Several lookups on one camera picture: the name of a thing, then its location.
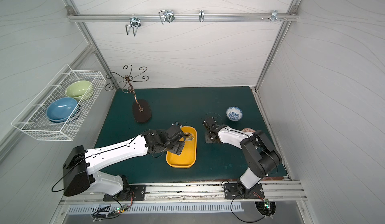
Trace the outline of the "yellow plastic storage box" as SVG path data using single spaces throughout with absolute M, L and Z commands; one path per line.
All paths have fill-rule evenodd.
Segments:
M 194 165 L 197 156 L 197 131 L 193 127 L 182 127 L 184 133 L 192 133 L 194 141 L 187 141 L 180 155 L 167 152 L 166 162 L 173 168 L 190 168 Z

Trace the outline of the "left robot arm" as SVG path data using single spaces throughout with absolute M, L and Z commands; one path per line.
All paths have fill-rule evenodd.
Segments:
M 125 177 L 106 174 L 102 169 L 148 154 L 168 151 L 180 155 L 185 142 L 185 133 L 175 123 L 167 130 L 147 130 L 132 139 L 101 148 L 76 146 L 63 164 L 63 195 L 72 197 L 86 191 L 112 197 L 126 194 L 129 185 Z

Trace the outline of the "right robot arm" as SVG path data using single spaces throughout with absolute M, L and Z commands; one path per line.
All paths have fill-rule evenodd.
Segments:
M 274 144 L 262 131 L 244 132 L 226 125 L 219 125 L 212 117 L 203 121 L 212 142 L 230 144 L 242 150 L 248 168 L 237 181 L 240 193 L 253 190 L 273 170 L 278 169 L 282 157 Z

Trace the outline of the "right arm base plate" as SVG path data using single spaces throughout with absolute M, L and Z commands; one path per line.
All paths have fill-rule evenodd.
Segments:
M 265 198 L 261 184 L 256 184 L 251 189 L 246 189 L 241 183 L 225 183 L 222 184 L 222 187 L 227 200 L 261 200 Z

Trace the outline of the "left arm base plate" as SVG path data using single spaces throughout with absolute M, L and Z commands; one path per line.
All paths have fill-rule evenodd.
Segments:
M 124 201 L 143 201 L 146 191 L 146 185 L 129 185 L 124 187 L 121 192 L 114 196 L 105 194 L 104 202 L 124 202 Z

